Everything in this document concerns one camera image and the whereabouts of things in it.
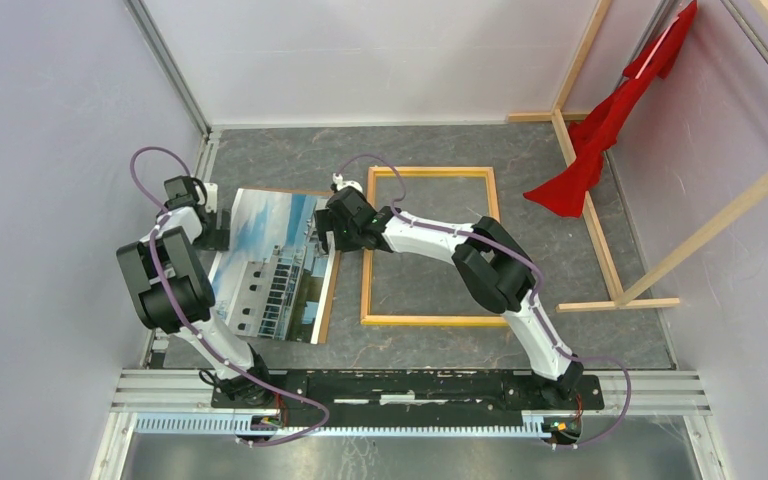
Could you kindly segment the building photo print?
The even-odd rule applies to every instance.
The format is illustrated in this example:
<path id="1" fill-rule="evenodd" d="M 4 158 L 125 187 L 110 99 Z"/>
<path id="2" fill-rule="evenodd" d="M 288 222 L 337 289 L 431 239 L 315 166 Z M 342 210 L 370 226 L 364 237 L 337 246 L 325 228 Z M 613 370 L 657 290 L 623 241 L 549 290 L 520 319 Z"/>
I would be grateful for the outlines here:
<path id="1" fill-rule="evenodd" d="M 315 223 L 327 199 L 325 192 L 238 189 L 229 248 L 209 273 L 214 316 L 233 334 L 325 343 L 339 265 Z"/>

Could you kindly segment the yellow wooden picture frame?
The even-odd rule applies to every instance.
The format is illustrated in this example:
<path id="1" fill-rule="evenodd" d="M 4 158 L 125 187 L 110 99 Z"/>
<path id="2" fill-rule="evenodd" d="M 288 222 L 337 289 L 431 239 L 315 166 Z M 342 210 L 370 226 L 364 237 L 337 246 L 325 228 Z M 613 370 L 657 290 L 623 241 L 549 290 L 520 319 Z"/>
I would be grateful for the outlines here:
<path id="1" fill-rule="evenodd" d="M 406 178 L 479 178 L 486 188 L 488 215 L 500 218 L 496 179 L 491 167 L 399 167 L 392 171 L 388 167 L 373 166 L 368 169 L 366 197 L 375 202 L 378 180 L 384 177 Z M 444 224 L 443 232 L 421 228 L 416 223 L 398 221 L 396 240 L 399 246 L 406 246 L 410 253 L 426 258 L 451 262 L 456 236 L 454 224 Z M 418 326 L 418 327 L 505 327 L 507 322 L 498 315 L 395 315 L 373 314 L 371 312 L 373 253 L 365 251 L 362 263 L 360 294 L 360 323 L 365 326 Z"/>

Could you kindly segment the brown cardboard backing board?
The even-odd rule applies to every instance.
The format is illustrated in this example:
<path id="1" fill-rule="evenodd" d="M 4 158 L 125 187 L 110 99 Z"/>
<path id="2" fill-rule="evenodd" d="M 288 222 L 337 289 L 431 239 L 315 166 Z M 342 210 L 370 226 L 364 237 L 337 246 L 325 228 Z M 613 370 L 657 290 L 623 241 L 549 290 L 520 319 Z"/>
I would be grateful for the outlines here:
<path id="1" fill-rule="evenodd" d="M 256 336 L 281 341 L 323 344 L 334 303 L 340 257 L 325 253 L 319 244 L 314 212 L 325 207 L 331 196 L 326 191 L 261 189 L 269 206 L 280 207 L 288 219 L 281 242 L 272 243 L 268 257 L 246 270 L 245 293 L 256 292 L 256 282 L 264 282 L 265 303 Z"/>

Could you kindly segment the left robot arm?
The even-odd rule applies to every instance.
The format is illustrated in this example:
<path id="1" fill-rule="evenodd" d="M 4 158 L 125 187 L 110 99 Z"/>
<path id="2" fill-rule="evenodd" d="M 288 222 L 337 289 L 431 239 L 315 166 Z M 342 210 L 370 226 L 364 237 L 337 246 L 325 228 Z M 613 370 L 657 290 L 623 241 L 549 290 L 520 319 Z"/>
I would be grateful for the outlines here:
<path id="1" fill-rule="evenodd" d="M 230 212 L 216 206 L 217 189 L 191 176 L 165 181 L 168 196 L 156 224 L 116 258 L 142 324 L 189 343 L 211 365 L 200 372 L 222 400 L 262 407 L 274 381 L 262 359 L 214 317 L 215 294 L 198 251 L 225 251 Z"/>

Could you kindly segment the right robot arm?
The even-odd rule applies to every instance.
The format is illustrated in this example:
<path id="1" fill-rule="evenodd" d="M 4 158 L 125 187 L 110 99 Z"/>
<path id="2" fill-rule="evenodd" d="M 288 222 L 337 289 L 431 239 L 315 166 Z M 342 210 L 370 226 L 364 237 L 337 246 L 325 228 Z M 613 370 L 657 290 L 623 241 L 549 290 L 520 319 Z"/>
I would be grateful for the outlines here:
<path id="1" fill-rule="evenodd" d="M 327 251 L 415 254 L 453 266 L 473 300 L 514 332 L 539 377 L 540 400 L 562 408 L 577 396 L 583 365 L 542 306 L 542 273 L 496 219 L 452 224 L 394 206 L 375 209 L 359 190 L 344 187 L 315 212 L 314 221 Z"/>

